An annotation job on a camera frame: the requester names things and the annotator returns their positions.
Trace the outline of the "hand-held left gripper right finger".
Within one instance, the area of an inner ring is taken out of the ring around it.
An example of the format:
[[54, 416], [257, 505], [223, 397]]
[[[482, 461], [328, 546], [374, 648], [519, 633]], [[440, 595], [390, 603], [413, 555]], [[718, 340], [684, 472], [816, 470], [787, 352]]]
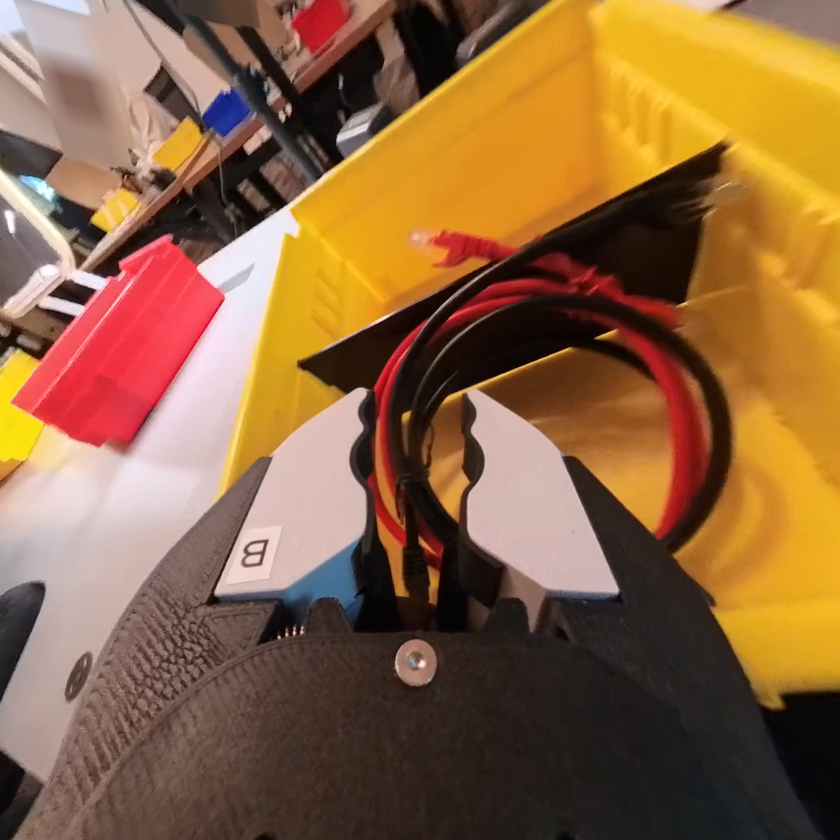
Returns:
[[461, 403], [459, 579], [486, 609], [518, 600], [529, 630], [555, 602], [619, 602], [620, 586], [564, 454], [529, 421], [481, 391]]

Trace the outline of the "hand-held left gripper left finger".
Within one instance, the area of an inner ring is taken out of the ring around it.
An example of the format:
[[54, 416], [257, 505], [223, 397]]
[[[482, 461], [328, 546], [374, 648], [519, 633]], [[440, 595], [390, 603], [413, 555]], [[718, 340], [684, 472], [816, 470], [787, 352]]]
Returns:
[[269, 458], [220, 574], [220, 602], [274, 601], [304, 623], [333, 599], [354, 623], [374, 573], [375, 503], [369, 485], [372, 391], [356, 388], [291, 434]]

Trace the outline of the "yellow plastic bin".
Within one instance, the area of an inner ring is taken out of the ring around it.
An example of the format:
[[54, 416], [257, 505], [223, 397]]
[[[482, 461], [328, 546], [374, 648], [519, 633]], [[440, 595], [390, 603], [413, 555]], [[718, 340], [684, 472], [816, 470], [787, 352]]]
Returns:
[[838, 691], [838, 48], [667, 2], [554, 2], [290, 208], [218, 493], [340, 398], [298, 368], [454, 280], [415, 231], [521, 245], [719, 142], [687, 337], [736, 455], [679, 562], [755, 693]]
[[152, 161], [168, 172], [177, 173], [202, 149], [204, 141], [201, 127], [187, 117], [157, 146]]
[[136, 193], [119, 187], [108, 192], [91, 216], [90, 224], [105, 234], [115, 232], [140, 206]]
[[38, 419], [12, 403], [32, 375], [38, 361], [23, 350], [14, 350], [1, 367], [1, 481], [4, 482], [32, 454], [43, 431]]

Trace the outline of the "red plastic bin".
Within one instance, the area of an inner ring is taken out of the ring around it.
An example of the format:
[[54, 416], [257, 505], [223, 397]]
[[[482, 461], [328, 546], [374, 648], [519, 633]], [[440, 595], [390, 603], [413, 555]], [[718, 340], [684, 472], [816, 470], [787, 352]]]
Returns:
[[94, 447], [133, 441], [224, 302], [169, 235], [119, 267], [12, 398]]
[[310, 1], [292, 15], [290, 27], [303, 48], [315, 55], [349, 22], [350, 1]]

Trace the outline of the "black bin divider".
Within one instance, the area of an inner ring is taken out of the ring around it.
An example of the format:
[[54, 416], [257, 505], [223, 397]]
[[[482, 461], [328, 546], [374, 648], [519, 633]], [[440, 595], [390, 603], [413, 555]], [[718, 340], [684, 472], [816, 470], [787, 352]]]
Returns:
[[[648, 192], [656, 192], [665, 200], [659, 209], [654, 209], [652, 203], [627, 209], [606, 227], [576, 240], [564, 252], [586, 266], [596, 266], [601, 273], [615, 276], [624, 290], [634, 295], [675, 304], [683, 302], [700, 246], [699, 205], [711, 191], [712, 180], [721, 173], [727, 149], [726, 141], [715, 143], [564, 224], [563, 228], [574, 228], [589, 217], [612, 211]], [[479, 267], [461, 272], [441, 290], [300, 359], [297, 368], [342, 392], [359, 386], [372, 388], [407, 334], [479, 273]]]

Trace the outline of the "light stand pole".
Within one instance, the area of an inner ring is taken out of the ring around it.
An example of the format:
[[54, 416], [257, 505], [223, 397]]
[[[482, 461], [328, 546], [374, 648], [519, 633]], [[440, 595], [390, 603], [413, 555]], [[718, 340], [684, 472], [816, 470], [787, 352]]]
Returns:
[[204, 43], [205, 47], [210, 50], [238, 92], [246, 100], [250, 110], [260, 118], [278, 142], [281, 149], [289, 155], [299, 171], [305, 175], [307, 184], [316, 182], [322, 173], [321, 170], [299, 146], [290, 131], [269, 105], [261, 82], [250, 70], [237, 63], [220, 39], [216, 37], [213, 30], [210, 29], [207, 22], [194, 15], [184, 14], [182, 12], [179, 15], [185, 26], [194, 31], [196, 36]]

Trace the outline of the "cardboard box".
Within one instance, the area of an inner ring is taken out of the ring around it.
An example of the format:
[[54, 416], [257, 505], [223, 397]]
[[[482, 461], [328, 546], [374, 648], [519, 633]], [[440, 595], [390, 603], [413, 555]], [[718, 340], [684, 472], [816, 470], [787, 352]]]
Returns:
[[46, 183], [68, 201], [96, 211], [123, 183], [119, 172], [62, 155], [45, 176]]

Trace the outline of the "blue plastic bin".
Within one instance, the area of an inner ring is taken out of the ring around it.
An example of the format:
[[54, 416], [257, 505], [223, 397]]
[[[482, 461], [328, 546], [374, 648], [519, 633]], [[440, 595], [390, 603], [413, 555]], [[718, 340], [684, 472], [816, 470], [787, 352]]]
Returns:
[[202, 112], [202, 120], [207, 130], [220, 138], [227, 138], [252, 115], [247, 101], [237, 90], [231, 88], [216, 95]]

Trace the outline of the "wooden desk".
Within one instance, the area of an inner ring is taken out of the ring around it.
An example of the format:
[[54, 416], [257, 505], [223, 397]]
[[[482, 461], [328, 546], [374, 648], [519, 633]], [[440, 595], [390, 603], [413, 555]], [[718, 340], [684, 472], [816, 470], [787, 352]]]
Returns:
[[[396, 9], [397, 3], [394, 1], [353, 2], [349, 20], [318, 54], [305, 55], [299, 60], [287, 63], [287, 67], [293, 68], [291, 81], [296, 89], [304, 92], [320, 81], [362, 40], [373, 36], [393, 16]], [[214, 133], [204, 132], [201, 141], [195, 143], [191, 149], [191, 155], [175, 170], [173, 183], [156, 196], [141, 198], [132, 213], [105, 236], [89, 257], [82, 261], [80, 267], [88, 271], [100, 267], [143, 226], [149, 224], [164, 207], [182, 193], [192, 190], [262, 129], [262, 122], [254, 117], [240, 124], [224, 139], [218, 138]]]

